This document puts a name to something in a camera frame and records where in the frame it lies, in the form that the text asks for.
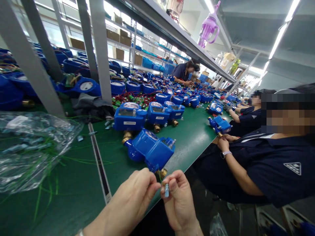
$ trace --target plastic bag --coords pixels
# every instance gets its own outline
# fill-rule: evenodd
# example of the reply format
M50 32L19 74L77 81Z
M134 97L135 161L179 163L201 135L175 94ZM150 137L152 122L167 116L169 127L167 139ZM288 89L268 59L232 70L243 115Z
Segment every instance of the plastic bag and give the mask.
M228 236L219 213L210 223L210 236Z
M0 113L0 193L37 188L83 125L43 112Z

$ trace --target cardboard box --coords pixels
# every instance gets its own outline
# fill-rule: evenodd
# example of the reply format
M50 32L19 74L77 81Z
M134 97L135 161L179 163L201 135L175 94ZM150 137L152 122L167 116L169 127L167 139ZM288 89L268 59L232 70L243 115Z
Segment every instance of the cardboard box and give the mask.
M122 18L117 16L115 13L114 13L114 22L122 25Z
M142 66L142 56L135 54L135 65Z
M124 31L123 29L119 29L119 30L118 30L118 34L119 34L120 36L128 37L128 32L127 32L127 31Z
M124 37L124 36L120 36L120 43L131 47L131 38L129 37Z
M71 47L85 50L85 45L82 40L76 39L75 37L68 35L68 41Z
M119 34L113 32L109 29L106 29L106 34L107 34L107 38L114 40L116 42L119 42Z
M203 71L201 74L204 74L204 75L206 75L207 77L209 77L209 73L206 72L206 71Z
M118 60L124 60L125 51L122 49L118 49L113 47L113 57Z

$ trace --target metal shelf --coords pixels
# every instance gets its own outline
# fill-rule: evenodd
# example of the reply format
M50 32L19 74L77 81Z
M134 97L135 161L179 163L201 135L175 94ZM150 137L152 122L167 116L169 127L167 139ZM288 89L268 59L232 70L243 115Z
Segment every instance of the metal shelf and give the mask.
M108 0L108 2L171 45L199 60L207 68L232 83L236 82L154 0Z

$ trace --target blue plastic crate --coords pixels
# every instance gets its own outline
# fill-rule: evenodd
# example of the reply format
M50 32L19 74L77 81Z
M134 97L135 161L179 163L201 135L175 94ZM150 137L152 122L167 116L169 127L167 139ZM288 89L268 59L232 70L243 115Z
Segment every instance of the blue plastic crate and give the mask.
M146 57L142 58L142 66L145 68L150 68L152 69L152 61Z

